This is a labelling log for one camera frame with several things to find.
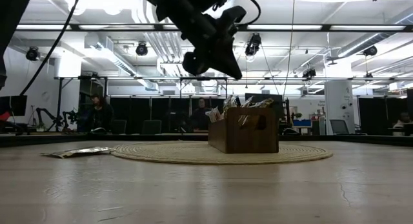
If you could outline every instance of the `wooden box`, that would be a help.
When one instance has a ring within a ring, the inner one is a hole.
[[[242,115],[260,116],[259,125],[239,126]],[[209,145],[231,153],[278,153],[278,119],[273,108],[230,108],[226,119],[211,123]]]

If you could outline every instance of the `wire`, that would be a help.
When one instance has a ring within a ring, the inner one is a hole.
[[[258,2],[257,2],[256,0],[250,0],[250,1],[253,2],[253,4],[257,7],[257,9],[258,9],[258,15],[257,15],[257,17],[254,18],[252,21],[249,21],[249,22],[243,23],[243,24],[239,24],[238,26],[251,25],[251,24],[253,24],[254,22],[256,22],[256,21],[259,19],[259,17],[261,16],[261,7],[260,7],[260,5],[258,4]]]
[[[263,44],[262,44],[262,43],[261,43],[261,49],[263,49],[263,54],[264,54],[265,63],[267,64],[268,71],[270,72],[272,82],[274,83],[274,86],[276,87],[277,94],[279,95],[278,88],[277,88],[277,84],[276,84],[276,82],[274,81],[274,76],[272,76],[272,71],[271,71],[271,69],[270,69],[270,65],[268,64],[267,56],[265,55],[265,51],[264,51],[264,47],[263,47]]]
[[[285,96],[285,89],[287,88],[288,74],[290,73],[290,62],[291,62],[291,49],[292,49],[292,35],[294,33],[294,14],[296,11],[296,0],[292,2],[292,20],[291,20],[291,36],[290,36],[290,51],[288,53],[288,65],[287,65],[287,76],[285,77],[283,101]]]
[[[40,71],[43,69],[43,67],[45,66],[45,64],[48,62],[50,56],[52,56],[52,53],[54,51],[54,49],[56,48],[57,44],[60,42],[60,39],[63,37],[63,34],[66,31],[67,26],[69,25],[69,22],[73,16],[73,13],[75,12],[77,3],[79,2],[79,0],[75,0],[75,3],[69,13],[69,16],[67,17],[67,20],[65,22],[65,25],[62,28],[62,31],[60,31],[59,36],[57,37],[57,39],[55,40],[55,42],[53,43],[51,49],[49,50],[49,52],[47,53],[46,57],[43,59],[43,61],[41,62],[39,68],[37,69],[36,73],[33,75],[33,78],[28,82],[28,84],[26,85],[25,89],[23,89],[23,91],[21,91],[20,96],[24,95],[27,90],[32,86],[33,82],[36,80],[37,76],[40,74]]]

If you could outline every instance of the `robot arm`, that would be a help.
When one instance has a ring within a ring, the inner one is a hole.
[[[244,8],[234,6],[225,10],[219,19],[214,19],[202,12],[210,7],[221,7],[227,0],[147,1],[156,6],[159,21],[169,17],[182,32],[181,39],[189,40],[195,47],[184,57],[182,66],[187,72],[197,76],[214,68],[235,79],[242,78],[232,45],[233,36],[238,31],[235,23],[240,23],[247,14]]]
[[[61,116],[55,117],[53,116],[47,109],[45,108],[36,108],[37,116],[39,116],[39,124],[44,124],[41,118],[41,112],[44,112],[54,123],[59,124],[60,120],[62,119]]]
[[[5,85],[6,68],[3,54],[10,42],[23,12],[30,0],[2,0],[6,5],[0,14],[2,35],[0,36],[0,90]],[[195,50],[187,52],[183,68],[199,75],[209,68],[241,79],[242,74],[232,51],[235,23],[244,18],[246,12],[240,6],[225,10],[219,19],[202,14],[210,7],[221,7],[227,0],[147,0],[155,5],[158,20],[169,17],[182,31],[181,38],[189,40]]]

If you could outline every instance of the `white pillar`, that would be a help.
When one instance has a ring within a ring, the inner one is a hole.
[[[351,62],[340,61],[325,68],[327,77],[352,77]],[[354,104],[351,81],[327,81],[325,83],[327,134],[332,135],[330,120],[344,120],[349,133],[355,132]]]

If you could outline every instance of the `jute rug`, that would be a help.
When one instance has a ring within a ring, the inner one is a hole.
[[[114,147],[112,154],[122,158],[160,163],[200,165],[255,165],[295,163],[329,158],[333,153],[316,147],[280,143],[277,154],[224,154],[205,142],[165,141],[134,143]]]

